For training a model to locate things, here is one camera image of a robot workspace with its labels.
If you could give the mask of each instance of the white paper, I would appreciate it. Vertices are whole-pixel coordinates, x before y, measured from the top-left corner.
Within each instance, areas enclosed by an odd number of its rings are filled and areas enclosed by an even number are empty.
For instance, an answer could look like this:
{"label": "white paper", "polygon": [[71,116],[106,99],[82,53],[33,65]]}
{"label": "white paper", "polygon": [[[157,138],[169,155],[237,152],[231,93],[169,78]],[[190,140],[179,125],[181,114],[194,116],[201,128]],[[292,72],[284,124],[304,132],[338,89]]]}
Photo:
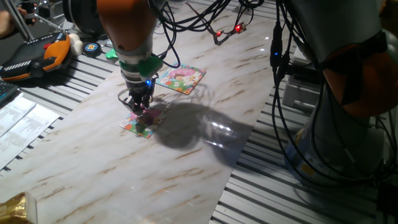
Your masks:
{"label": "white paper", "polygon": [[25,117],[0,138],[0,169],[11,162],[59,115],[36,105]]}
{"label": "white paper", "polygon": [[22,95],[0,110],[0,137],[35,107],[36,103],[23,98]]}

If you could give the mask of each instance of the gold foil wrapper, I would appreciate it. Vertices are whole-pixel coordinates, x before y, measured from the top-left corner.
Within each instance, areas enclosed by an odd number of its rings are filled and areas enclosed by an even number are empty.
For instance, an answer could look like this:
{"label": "gold foil wrapper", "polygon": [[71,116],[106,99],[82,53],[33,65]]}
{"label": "gold foil wrapper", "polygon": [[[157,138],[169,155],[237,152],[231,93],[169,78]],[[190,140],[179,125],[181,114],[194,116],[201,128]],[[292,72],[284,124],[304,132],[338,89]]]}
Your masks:
{"label": "gold foil wrapper", "polygon": [[37,224],[35,199],[23,192],[0,203],[0,224]]}

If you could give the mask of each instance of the cartoon card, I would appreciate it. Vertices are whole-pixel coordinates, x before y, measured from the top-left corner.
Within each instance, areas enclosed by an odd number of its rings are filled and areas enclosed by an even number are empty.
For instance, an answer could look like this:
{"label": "cartoon card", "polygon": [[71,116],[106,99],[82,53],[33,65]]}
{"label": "cartoon card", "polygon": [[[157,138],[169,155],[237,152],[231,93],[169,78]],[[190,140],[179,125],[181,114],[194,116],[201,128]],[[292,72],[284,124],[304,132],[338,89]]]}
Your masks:
{"label": "cartoon card", "polygon": [[181,64],[179,68],[172,68],[165,72],[156,83],[189,95],[205,74],[206,71],[202,69]]}
{"label": "cartoon card", "polygon": [[131,113],[120,127],[149,139],[165,118],[166,114],[160,110],[148,108],[140,116]]}

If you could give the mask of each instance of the marble-pattern surface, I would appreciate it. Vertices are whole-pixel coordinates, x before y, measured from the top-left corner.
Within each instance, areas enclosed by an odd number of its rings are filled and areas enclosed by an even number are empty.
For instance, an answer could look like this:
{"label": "marble-pattern surface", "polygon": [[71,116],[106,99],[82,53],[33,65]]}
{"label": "marble-pattern surface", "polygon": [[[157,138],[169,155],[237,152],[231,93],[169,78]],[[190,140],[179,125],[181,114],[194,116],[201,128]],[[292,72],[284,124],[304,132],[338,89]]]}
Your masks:
{"label": "marble-pattern surface", "polygon": [[[182,6],[177,19],[188,13]],[[225,11],[213,27],[229,30],[235,19]],[[255,17],[220,47],[207,32],[179,33],[182,62],[207,74],[189,96],[156,86],[152,105],[167,118],[150,139],[119,127],[128,112],[117,100],[125,84],[115,71],[0,179],[0,202],[29,191],[40,224],[208,223],[272,90],[273,26]],[[154,52],[162,52],[164,35],[154,39]],[[170,52],[166,61],[174,60]]]}

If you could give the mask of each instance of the striped surface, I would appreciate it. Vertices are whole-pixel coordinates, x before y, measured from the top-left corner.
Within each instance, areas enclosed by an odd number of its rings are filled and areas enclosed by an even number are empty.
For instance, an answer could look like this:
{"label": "striped surface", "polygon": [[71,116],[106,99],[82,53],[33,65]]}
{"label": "striped surface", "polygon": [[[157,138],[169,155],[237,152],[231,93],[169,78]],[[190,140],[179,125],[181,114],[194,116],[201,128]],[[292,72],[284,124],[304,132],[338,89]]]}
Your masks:
{"label": "striped surface", "polygon": [[[280,86],[283,95],[285,82]],[[210,223],[377,223],[377,189],[324,194],[300,185],[286,169],[272,126],[273,91],[238,159]],[[298,131],[310,114],[282,105],[287,125]],[[288,137],[275,112],[285,146]]]}

